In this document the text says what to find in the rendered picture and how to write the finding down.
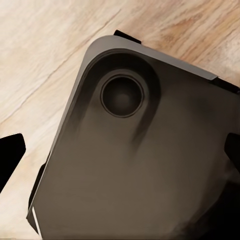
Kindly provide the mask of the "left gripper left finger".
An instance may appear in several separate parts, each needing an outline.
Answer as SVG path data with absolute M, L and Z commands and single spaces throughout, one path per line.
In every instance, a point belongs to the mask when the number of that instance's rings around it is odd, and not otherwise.
M 26 152 L 21 133 L 0 138 L 0 193 Z

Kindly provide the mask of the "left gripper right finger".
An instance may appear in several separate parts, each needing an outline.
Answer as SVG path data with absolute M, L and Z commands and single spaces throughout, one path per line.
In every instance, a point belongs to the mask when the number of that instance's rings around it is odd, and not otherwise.
M 240 173 L 240 135 L 229 133 L 227 135 L 224 151 Z

